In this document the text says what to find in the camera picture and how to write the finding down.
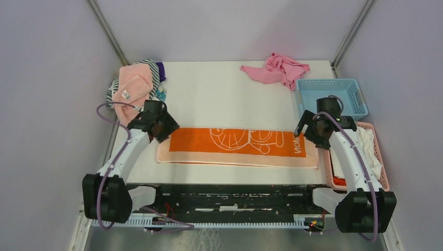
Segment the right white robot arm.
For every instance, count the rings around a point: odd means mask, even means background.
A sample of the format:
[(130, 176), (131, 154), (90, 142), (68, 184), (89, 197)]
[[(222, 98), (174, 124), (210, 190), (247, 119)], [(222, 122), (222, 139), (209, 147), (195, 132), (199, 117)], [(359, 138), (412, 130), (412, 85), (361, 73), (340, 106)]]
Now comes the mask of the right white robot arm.
[(317, 111), (305, 110), (295, 136), (304, 136), (317, 148), (335, 151), (346, 181), (346, 193), (331, 188), (315, 188), (302, 198), (302, 208), (316, 213), (321, 208), (331, 213), (342, 233), (384, 233), (390, 223), (397, 199), (385, 191), (370, 170), (360, 147), (357, 125), (342, 115), (335, 96), (317, 100)]

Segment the blue plastic basket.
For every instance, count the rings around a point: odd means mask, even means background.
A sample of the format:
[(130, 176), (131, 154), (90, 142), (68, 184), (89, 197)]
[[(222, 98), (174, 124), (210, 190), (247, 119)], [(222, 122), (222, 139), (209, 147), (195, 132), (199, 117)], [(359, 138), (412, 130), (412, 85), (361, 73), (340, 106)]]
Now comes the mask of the blue plastic basket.
[(315, 112), (317, 99), (337, 96), (344, 104), (342, 112), (359, 121), (369, 114), (362, 91), (354, 79), (299, 79), (296, 82), (295, 98), (299, 115), (305, 110)]

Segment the pink plastic basket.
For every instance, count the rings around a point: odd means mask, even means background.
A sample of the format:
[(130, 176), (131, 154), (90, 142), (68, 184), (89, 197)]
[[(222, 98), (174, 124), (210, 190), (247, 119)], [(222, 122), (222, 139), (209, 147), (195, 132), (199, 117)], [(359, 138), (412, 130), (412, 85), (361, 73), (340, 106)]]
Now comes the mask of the pink plastic basket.
[[(375, 128), (372, 124), (366, 122), (357, 122), (356, 124), (358, 126), (358, 138), (364, 141), (364, 153), (371, 164), (371, 171), (375, 174), (383, 189), (389, 191), (390, 186), (384, 169)], [(332, 150), (319, 149), (319, 154), (324, 163), (327, 186), (334, 190), (346, 191), (346, 181), (335, 153)]]

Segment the orange cartoon towel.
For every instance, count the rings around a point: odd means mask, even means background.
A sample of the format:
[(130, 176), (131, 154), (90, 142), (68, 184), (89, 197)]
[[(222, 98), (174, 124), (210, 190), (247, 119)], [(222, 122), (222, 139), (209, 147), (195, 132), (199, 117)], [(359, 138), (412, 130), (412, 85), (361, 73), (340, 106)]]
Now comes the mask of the orange cartoon towel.
[(181, 128), (158, 145), (156, 161), (317, 170), (319, 155), (290, 131)]

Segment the light pink towel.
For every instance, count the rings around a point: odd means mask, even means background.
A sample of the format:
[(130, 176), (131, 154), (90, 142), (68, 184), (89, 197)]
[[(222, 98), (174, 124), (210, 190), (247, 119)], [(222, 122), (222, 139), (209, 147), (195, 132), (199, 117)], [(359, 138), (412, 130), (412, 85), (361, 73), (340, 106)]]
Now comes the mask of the light pink towel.
[(134, 64), (124, 66), (119, 71), (118, 90), (112, 95), (114, 109), (120, 124), (127, 126), (153, 90), (153, 76), (149, 65)]

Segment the purple cloth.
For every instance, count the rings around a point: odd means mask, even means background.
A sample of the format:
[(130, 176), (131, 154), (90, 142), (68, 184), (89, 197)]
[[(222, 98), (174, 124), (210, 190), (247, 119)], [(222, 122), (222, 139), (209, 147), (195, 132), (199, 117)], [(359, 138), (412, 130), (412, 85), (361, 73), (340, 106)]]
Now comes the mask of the purple cloth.
[(159, 81), (164, 82), (166, 80), (166, 71), (165, 66), (162, 62), (156, 62), (159, 72)]

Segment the striped cloth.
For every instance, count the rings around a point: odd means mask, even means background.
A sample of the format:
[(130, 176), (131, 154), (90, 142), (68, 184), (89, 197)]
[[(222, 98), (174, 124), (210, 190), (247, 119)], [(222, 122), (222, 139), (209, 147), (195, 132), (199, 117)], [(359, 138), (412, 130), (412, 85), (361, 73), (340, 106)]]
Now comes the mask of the striped cloth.
[[(148, 99), (152, 99), (154, 97), (154, 94), (155, 94), (157, 88), (160, 85), (158, 67), (156, 65), (156, 62), (154, 62), (151, 59), (141, 60), (141, 61), (138, 61), (134, 64), (140, 64), (140, 63), (149, 65), (149, 67), (151, 69), (152, 76), (153, 76), (153, 90), (150, 91)], [(119, 74), (116, 78), (114, 78), (114, 80), (111, 83), (111, 86), (107, 90), (107, 94), (106, 94), (107, 105), (106, 106), (108, 108), (111, 108), (111, 109), (114, 108), (114, 102), (112, 101), (112, 95), (118, 90), (118, 84), (119, 84)]]

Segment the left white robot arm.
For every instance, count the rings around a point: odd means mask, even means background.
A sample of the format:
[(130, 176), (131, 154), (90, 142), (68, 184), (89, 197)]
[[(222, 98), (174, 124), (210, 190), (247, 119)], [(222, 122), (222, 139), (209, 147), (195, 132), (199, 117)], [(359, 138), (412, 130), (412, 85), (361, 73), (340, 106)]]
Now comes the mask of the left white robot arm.
[(126, 138), (96, 173), (87, 174), (82, 180), (85, 216), (97, 220), (105, 230), (116, 223), (125, 223), (133, 211), (144, 206), (153, 213), (163, 209), (164, 198), (156, 194), (154, 187), (141, 185), (129, 189), (127, 180), (151, 142), (164, 142), (180, 127), (161, 100), (147, 99), (140, 106), (113, 101), (112, 105), (132, 108), (136, 116), (127, 126), (110, 120), (126, 133)]

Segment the teal patterned cloth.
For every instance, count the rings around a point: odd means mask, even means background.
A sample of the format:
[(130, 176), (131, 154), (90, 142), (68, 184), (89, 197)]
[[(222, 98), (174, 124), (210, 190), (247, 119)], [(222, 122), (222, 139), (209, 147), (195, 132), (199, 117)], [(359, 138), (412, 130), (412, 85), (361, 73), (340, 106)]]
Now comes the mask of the teal patterned cloth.
[(159, 86), (154, 94), (154, 97), (157, 100), (165, 102), (167, 97), (167, 90), (163, 86)]

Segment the white cloth in basket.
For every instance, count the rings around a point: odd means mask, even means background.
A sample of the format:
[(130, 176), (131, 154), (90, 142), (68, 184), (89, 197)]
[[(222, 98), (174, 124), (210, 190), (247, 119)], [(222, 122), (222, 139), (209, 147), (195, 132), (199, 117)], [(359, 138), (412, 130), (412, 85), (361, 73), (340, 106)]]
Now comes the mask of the white cloth in basket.
[[(371, 172), (379, 180), (381, 177), (382, 163), (377, 159), (375, 148), (375, 134), (372, 128), (364, 128), (361, 125), (357, 126), (357, 133), (359, 138), (359, 145), (364, 151), (365, 158), (369, 164)], [(330, 148), (331, 166), (333, 174), (338, 178), (345, 178), (339, 158), (333, 147)]]

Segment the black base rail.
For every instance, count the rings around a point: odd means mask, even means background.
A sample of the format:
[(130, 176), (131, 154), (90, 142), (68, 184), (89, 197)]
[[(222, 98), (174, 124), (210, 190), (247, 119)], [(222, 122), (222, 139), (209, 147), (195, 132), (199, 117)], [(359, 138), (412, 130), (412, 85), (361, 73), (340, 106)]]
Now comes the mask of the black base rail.
[(323, 215), (310, 185), (153, 185), (149, 208), (186, 223), (289, 223), (294, 215)]

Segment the pink crumpled towel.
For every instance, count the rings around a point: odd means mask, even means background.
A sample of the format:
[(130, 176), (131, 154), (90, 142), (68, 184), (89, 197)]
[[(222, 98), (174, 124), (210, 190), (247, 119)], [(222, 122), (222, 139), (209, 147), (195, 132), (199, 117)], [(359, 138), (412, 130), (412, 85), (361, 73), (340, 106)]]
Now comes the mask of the pink crumpled towel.
[(265, 60), (263, 67), (242, 65), (240, 70), (254, 81), (262, 84), (281, 83), (289, 90), (294, 91), (297, 80), (310, 71), (310, 65), (300, 63), (287, 56), (272, 53)]

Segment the orange cloth in basket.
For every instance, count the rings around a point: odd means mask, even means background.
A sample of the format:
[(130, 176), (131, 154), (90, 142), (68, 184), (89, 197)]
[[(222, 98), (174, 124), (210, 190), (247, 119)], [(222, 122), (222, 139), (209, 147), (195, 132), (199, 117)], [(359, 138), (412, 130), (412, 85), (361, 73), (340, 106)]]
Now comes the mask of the orange cloth in basket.
[(333, 183), (335, 186), (344, 186), (346, 187), (346, 181), (344, 178), (338, 178), (333, 176)]

